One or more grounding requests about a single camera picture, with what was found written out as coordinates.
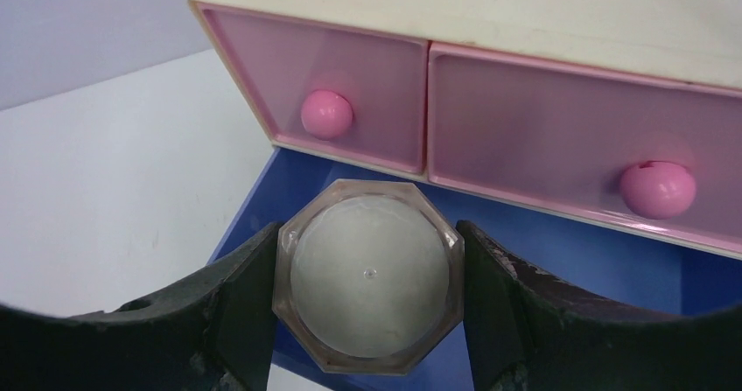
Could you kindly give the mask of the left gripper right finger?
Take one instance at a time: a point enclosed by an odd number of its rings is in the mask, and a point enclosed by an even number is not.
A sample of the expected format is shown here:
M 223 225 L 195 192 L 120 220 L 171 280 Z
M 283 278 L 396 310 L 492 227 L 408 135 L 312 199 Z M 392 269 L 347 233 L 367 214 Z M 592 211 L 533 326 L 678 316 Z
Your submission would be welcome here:
M 738 390 L 741 309 L 677 316 L 584 290 L 470 221 L 465 339 L 478 390 Z

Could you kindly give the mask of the pastel wooden drawer chest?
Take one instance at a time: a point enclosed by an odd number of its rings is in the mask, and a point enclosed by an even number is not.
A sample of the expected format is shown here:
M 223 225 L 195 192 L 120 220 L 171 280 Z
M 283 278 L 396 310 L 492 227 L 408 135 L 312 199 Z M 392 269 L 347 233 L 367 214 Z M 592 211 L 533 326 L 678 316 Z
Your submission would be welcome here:
M 427 41 L 421 174 L 297 151 L 434 185 L 428 172 L 427 106 L 435 43 L 741 94 L 741 0 L 188 0 L 199 20 L 195 2 Z M 328 140 L 348 129 L 353 112 L 345 99 L 320 90 L 305 101 L 301 120 L 312 135 Z

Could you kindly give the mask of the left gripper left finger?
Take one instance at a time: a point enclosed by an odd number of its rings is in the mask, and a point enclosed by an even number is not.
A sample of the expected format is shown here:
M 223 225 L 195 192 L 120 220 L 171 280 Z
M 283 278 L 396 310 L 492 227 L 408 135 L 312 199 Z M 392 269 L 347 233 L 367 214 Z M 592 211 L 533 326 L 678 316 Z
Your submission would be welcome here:
M 264 390 L 279 229 L 116 311 L 54 318 L 3 306 L 2 389 Z

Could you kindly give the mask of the purple drawer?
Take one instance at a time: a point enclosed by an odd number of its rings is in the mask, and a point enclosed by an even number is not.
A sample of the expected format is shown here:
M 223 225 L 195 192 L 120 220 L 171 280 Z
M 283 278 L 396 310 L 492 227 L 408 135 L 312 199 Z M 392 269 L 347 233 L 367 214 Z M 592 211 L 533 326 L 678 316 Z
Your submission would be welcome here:
M 386 180 L 350 164 L 277 150 L 213 252 L 220 259 L 272 221 L 286 221 L 339 178 Z M 583 289 L 626 304 L 683 315 L 741 300 L 741 263 L 433 185 L 421 190 L 450 222 L 469 220 L 508 251 Z M 326 374 L 283 326 L 274 362 L 333 390 L 469 390 L 465 333 L 456 327 L 406 376 Z

